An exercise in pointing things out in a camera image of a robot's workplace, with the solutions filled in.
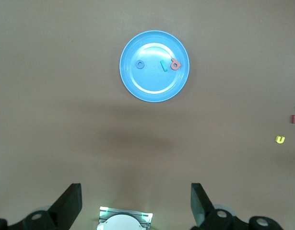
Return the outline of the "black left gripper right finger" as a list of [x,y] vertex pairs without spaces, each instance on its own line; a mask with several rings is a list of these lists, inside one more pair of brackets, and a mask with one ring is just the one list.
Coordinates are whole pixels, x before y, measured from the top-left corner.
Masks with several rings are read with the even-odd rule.
[[246,223],[223,208],[215,208],[200,183],[191,184],[190,204],[196,222],[190,230],[282,230],[268,217],[253,216]]

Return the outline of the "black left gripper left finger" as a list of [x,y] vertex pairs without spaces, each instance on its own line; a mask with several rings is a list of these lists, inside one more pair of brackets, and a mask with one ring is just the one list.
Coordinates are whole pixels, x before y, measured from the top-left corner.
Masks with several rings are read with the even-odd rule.
[[82,186],[71,184],[48,210],[32,212],[13,225],[0,218],[0,230],[70,230],[82,206]]

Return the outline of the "pink letter p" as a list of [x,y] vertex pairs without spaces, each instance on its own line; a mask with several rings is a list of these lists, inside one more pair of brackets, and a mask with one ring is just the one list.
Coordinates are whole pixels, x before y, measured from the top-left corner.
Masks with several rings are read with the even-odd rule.
[[181,64],[180,64],[180,62],[178,61],[178,60],[176,60],[175,58],[172,58],[171,59],[171,69],[172,70],[178,70],[180,67],[181,67]]

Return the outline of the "brown paper table cover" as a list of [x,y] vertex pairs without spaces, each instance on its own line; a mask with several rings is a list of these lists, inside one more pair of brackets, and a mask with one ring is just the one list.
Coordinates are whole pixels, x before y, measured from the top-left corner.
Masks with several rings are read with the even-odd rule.
[[[187,50],[162,103],[120,78],[148,30]],[[243,221],[295,230],[295,0],[0,0],[0,218],[52,205],[72,183],[93,230],[100,207],[189,230],[192,183]],[[283,144],[275,142],[285,136]]]

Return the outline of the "blue plate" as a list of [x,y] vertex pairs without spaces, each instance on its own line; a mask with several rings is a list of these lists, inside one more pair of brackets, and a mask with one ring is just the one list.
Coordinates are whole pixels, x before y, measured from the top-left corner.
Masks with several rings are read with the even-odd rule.
[[[171,69],[171,59],[181,64],[178,70]],[[137,60],[144,68],[135,66]],[[164,72],[160,61],[164,60],[168,71]],[[159,103],[176,96],[186,84],[190,61],[183,44],[165,31],[151,30],[134,36],[124,47],[119,61],[121,80],[126,89],[136,98]]]

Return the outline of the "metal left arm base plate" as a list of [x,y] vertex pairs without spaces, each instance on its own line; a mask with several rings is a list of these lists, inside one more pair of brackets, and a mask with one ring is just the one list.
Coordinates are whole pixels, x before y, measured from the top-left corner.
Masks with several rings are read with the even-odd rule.
[[96,230],[150,230],[153,213],[100,207]]

